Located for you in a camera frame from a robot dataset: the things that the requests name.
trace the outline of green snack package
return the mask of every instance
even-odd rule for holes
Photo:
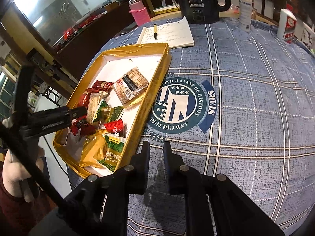
[[[105,123],[119,120],[120,117],[122,116],[123,111],[124,111],[123,106],[113,107],[111,109],[111,112],[110,112],[109,116],[107,117],[107,120],[105,121]]]
[[[103,150],[104,159],[98,160],[97,162],[108,168],[110,171],[114,172],[120,159],[126,139],[112,134],[106,134],[105,141],[106,145]]]
[[[96,112],[94,114],[93,117],[93,122],[97,122],[97,121],[106,121],[110,115],[111,109],[108,104],[106,103],[106,101],[104,99],[102,99],[100,101],[100,103],[98,104],[98,107],[96,109]]]

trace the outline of pink bottle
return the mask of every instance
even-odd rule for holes
[[[141,0],[128,0],[130,13],[138,26],[150,21],[150,16]]]

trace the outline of human hand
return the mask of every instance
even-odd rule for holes
[[[38,158],[36,160],[37,167],[43,171],[44,169],[44,163],[41,159],[42,156],[44,156],[44,149],[41,147],[38,147]],[[34,200],[33,195],[30,194],[24,194],[21,190],[20,182],[24,179],[30,178],[31,175],[28,173],[26,168],[19,162],[19,160],[8,150],[5,159],[4,159],[4,165],[3,165],[3,171],[2,171],[2,180],[4,184],[4,188],[7,190],[7,192],[18,198],[24,197],[26,202],[31,202]]]

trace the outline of pink bottle sleeve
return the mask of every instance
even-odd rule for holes
[[[150,16],[148,14],[148,11],[146,10],[146,7],[138,11],[131,10],[130,13],[132,14],[138,26],[141,26],[144,23],[150,22]]]

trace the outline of metal screw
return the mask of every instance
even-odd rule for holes
[[[90,182],[94,182],[96,179],[97,179],[97,175],[89,175],[89,176],[88,176],[88,180],[89,180]]]
[[[187,170],[189,170],[189,167],[184,164],[184,165],[181,165],[181,166],[179,167],[179,169],[180,169],[181,171],[187,171]]]
[[[217,175],[217,179],[218,179],[219,181],[225,181],[225,180],[226,180],[226,176],[223,175],[223,174],[218,174],[218,175]]]
[[[133,167],[133,165],[129,164],[129,165],[126,165],[124,169],[125,169],[125,171],[129,172],[129,171],[132,171],[134,169],[134,167]]]

